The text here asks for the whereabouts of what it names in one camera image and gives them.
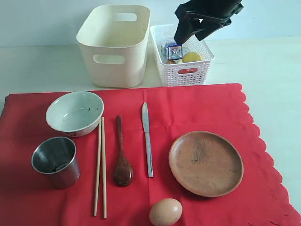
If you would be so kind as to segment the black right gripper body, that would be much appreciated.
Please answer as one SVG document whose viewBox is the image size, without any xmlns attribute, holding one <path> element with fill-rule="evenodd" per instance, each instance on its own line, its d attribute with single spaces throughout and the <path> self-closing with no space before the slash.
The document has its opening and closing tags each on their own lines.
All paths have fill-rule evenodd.
<svg viewBox="0 0 301 226">
<path fill-rule="evenodd" d="M 180 4 L 175 15 L 179 21 L 209 20 L 224 23 L 242 9 L 241 0 L 190 0 Z"/>
</svg>

